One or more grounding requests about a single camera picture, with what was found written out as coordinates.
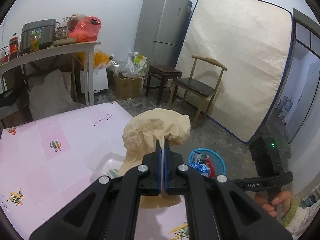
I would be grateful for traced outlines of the right hand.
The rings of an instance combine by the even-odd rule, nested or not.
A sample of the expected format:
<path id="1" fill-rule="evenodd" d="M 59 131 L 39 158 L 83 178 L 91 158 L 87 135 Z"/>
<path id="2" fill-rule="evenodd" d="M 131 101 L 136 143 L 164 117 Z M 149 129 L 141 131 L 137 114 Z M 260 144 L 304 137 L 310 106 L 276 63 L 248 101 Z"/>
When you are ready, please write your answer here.
<path id="1" fill-rule="evenodd" d="M 254 200 L 272 217 L 278 215 L 276 207 L 281 207 L 281 215 L 284 216 L 288 213 L 291 207 L 291 193 L 289 191 L 281 191 L 278 193 L 270 203 L 258 192 L 254 196 Z"/>

